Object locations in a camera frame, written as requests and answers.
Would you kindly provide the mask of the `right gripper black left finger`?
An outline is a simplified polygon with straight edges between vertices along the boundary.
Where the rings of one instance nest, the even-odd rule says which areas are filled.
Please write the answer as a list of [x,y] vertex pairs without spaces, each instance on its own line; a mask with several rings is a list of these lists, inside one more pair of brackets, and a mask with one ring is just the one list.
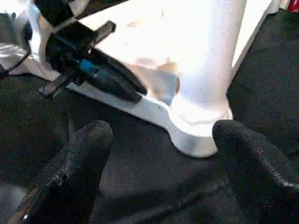
[[78,130],[33,180],[10,224],[87,224],[113,132],[101,120]]

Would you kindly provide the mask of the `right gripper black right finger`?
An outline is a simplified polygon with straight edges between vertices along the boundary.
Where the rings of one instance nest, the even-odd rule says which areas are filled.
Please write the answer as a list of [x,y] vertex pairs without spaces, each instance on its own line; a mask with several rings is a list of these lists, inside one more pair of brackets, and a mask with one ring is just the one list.
[[234,120],[212,129],[221,164],[250,224],[299,222],[299,172],[267,138]]

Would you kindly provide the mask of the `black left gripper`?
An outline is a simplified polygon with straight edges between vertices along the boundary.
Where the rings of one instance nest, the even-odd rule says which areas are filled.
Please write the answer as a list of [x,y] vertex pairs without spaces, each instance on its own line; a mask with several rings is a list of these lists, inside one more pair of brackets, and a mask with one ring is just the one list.
[[[98,90],[122,100],[138,103],[146,87],[124,64],[94,46],[116,30],[116,24],[107,21],[93,31],[75,22],[50,35],[45,59],[58,76],[39,92],[45,98],[54,98],[70,83],[80,86],[84,81]],[[98,60],[105,65],[96,65]]]

